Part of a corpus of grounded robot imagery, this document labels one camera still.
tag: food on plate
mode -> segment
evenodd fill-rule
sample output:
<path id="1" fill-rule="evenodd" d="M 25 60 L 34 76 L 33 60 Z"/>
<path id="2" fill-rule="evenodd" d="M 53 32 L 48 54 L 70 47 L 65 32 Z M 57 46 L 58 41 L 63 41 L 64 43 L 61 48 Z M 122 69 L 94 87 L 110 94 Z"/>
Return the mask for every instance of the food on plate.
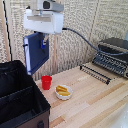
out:
<path id="1" fill-rule="evenodd" d="M 62 95 L 62 96 L 69 96 L 70 93 L 67 91 L 67 92 L 62 92 L 62 91 L 59 91 L 57 92 L 59 95 Z"/>

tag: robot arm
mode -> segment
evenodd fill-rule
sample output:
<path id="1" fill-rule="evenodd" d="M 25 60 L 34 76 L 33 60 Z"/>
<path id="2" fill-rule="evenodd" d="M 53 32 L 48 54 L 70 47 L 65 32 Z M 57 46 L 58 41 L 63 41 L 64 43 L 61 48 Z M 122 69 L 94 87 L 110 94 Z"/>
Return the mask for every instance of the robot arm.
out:
<path id="1" fill-rule="evenodd" d="M 47 34 L 60 34 L 63 28 L 64 5 L 51 0 L 31 0 L 24 14 L 24 28 Z"/>

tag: beige wall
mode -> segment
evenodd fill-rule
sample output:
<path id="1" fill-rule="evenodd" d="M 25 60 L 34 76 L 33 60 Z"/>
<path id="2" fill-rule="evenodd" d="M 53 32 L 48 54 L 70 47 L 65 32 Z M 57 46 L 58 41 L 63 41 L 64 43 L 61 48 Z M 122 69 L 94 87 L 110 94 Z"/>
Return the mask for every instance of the beige wall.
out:
<path id="1" fill-rule="evenodd" d="M 125 38 L 128 30 L 127 0 L 57 1 L 65 6 L 64 27 L 78 31 L 93 45 L 96 45 L 95 40 L 109 37 Z M 24 11 L 30 0 L 6 0 L 6 2 L 13 56 L 14 59 L 24 63 L 23 37 L 33 33 L 23 28 Z M 63 31 L 60 36 L 50 35 L 50 59 L 33 75 L 33 78 L 37 80 L 42 75 L 68 70 L 91 61 L 93 56 L 94 50 L 72 32 Z"/>

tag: black cable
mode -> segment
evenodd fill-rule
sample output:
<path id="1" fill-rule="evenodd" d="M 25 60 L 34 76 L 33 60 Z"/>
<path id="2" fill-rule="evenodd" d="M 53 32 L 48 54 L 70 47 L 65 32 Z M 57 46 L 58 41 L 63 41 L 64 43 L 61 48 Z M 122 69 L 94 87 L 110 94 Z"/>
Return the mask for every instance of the black cable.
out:
<path id="1" fill-rule="evenodd" d="M 77 31 L 73 30 L 73 29 L 70 29 L 70 28 L 63 28 L 63 30 L 70 30 L 74 33 L 76 33 L 77 35 L 79 35 L 84 41 L 86 41 L 93 49 L 95 49 L 96 51 L 98 52 L 101 52 L 103 54 L 106 54 L 106 55 L 109 55 L 109 56 L 119 56 L 119 55 L 124 55 L 124 54 L 128 54 L 128 51 L 127 52 L 123 52 L 123 53 L 118 53 L 118 54 L 110 54 L 110 53 L 106 53 L 106 52 L 103 52 L 99 49 L 97 49 L 95 46 L 93 46 L 88 40 L 86 40 L 80 33 L 78 33 Z"/>

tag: black bin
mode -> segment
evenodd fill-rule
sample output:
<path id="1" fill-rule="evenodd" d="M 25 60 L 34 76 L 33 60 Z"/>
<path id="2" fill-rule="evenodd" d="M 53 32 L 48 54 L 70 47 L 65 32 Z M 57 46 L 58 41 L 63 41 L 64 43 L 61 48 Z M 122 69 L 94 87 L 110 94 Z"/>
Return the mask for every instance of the black bin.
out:
<path id="1" fill-rule="evenodd" d="M 0 64 L 0 128 L 49 128 L 50 105 L 19 61 Z"/>

